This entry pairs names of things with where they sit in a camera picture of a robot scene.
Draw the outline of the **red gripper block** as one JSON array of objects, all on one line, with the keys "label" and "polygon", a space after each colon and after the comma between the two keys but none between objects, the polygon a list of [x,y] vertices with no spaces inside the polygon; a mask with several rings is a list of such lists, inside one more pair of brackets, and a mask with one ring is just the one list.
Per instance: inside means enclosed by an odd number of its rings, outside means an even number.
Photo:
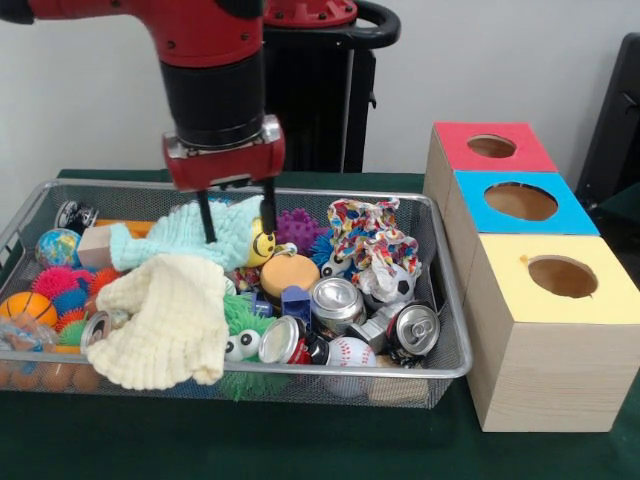
[{"label": "red gripper block", "polygon": [[206,191],[213,185],[264,180],[260,205],[263,231],[270,235],[277,229],[275,182],[265,179],[282,172],[285,149],[284,132],[275,115],[264,118],[257,136],[222,150],[188,146],[173,133],[163,135],[165,164],[174,186],[180,191],[197,191],[207,244],[216,241]]}]

